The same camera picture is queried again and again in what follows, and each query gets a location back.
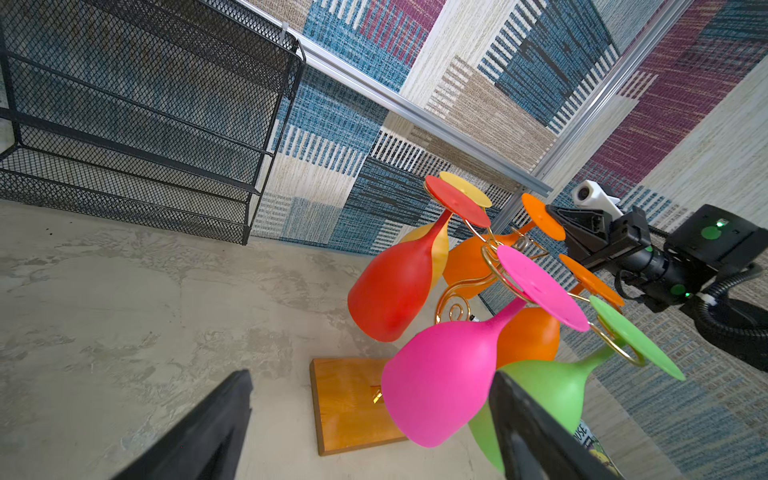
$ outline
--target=wooden base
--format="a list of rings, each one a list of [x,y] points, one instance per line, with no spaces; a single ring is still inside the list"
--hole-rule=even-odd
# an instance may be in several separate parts
[[[406,440],[373,397],[389,359],[314,359],[310,363],[317,451],[321,455]]]

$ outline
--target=black wire mesh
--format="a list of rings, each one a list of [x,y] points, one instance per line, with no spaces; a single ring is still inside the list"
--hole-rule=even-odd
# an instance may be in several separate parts
[[[233,0],[2,0],[0,14],[14,122],[0,197],[247,242],[305,66],[293,36]]]

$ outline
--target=mesh shelf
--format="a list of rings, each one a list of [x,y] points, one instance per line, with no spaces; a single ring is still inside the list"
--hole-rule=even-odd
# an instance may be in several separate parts
[[[0,197],[247,242],[306,64],[293,36],[234,0],[0,14]]]

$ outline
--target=green circle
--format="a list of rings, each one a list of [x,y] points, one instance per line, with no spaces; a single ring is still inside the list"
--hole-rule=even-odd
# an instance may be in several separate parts
[[[595,295],[589,298],[598,315],[616,332],[616,335],[624,339],[629,345],[633,346],[646,359],[655,363],[657,367],[665,371],[668,375],[678,380],[685,380],[685,375],[677,368],[677,365],[662,352],[656,344],[645,336],[635,325],[613,309],[610,305],[600,300]]]
[[[722,234],[723,232],[721,232],[720,229],[711,225],[701,229],[701,236],[707,240],[717,240]]]

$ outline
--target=white camera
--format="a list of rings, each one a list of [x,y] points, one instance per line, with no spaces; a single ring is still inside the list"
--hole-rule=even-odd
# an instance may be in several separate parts
[[[571,191],[571,199],[579,208],[604,211],[611,218],[611,221],[624,215],[616,206],[620,199],[603,192],[600,185],[592,180],[584,180],[573,189]]]

